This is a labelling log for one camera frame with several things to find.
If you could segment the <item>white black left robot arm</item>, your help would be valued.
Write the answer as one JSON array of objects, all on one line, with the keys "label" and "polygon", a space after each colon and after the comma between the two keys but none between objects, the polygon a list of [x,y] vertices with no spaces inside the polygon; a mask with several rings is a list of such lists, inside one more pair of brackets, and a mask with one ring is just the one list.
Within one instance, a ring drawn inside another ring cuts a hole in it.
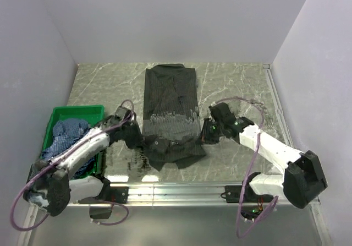
[{"label": "white black left robot arm", "polygon": [[61,154],[33,163],[23,199],[50,216],[59,215],[68,204],[77,201],[107,202],[111,196],[111,183],[107,178],[87,176],[73,180],[72,177],[91,158],[120,140],[130,149],[136,149],[142,143],[136,114],[123,106],[90,128]]}]

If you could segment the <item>black pinstriped long sleeve shirt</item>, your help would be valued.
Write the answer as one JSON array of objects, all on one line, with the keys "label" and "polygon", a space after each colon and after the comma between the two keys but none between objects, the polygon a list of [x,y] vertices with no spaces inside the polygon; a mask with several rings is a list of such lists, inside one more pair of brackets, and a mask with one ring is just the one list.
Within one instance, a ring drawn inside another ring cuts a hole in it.
[{"label": "black pinstriped long sleeve shirt", "polygon": [[206,156],[194,68],[159,64],[145,73],[142,134],[144,155],[160,171],[167,163],[187,168]]}]

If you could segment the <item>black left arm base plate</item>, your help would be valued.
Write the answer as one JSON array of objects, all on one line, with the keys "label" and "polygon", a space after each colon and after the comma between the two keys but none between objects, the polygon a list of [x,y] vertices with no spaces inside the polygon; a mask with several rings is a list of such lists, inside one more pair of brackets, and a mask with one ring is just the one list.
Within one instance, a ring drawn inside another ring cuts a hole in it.
[{"label": "black left arm base plate", "polygon": [[79,200],[79,204],[98,204],[98,203],[119,203],[126,204],[128,200],[128,187],[103,187],[96,197],[89,197]]}]

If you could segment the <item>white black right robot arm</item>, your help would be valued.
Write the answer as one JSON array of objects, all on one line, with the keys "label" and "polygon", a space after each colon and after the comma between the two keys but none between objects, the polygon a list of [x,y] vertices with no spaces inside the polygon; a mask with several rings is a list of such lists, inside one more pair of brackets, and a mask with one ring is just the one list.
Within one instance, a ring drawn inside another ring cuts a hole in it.
[{"label": "white black right robot arm", "polygon": [[230,189],[225,190],[228,201],[266,203],[284,199],[303,209],[327,189],[325,173],[314,152],[302,152],[282,143],[248,118],[236,117],[225,102],[209,109],[211,116],[204,120],[200,135],[202,144],[217,144],[224,136],[251,149],[255,157],[262,156],[279,171],[264,174],[247,169],[236,196]]}]

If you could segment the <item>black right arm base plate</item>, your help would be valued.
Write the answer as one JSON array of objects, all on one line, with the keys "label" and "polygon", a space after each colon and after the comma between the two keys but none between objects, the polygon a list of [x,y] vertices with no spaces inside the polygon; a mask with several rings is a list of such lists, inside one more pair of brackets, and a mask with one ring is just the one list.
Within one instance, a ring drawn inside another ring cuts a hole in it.
[{"label": "black right arm base plate", "polygon": [[[239,203],[240,194],[241,194],[242,186],[239,185],[226,185],[224,187],[224,192],[220,194],[222,199],[225,199],[227,203]],[[264,196],[260,196],[255,194],[253,189],[247,185],[245,187],[243,202],[244,203],[257,203],[264,202]]]}]

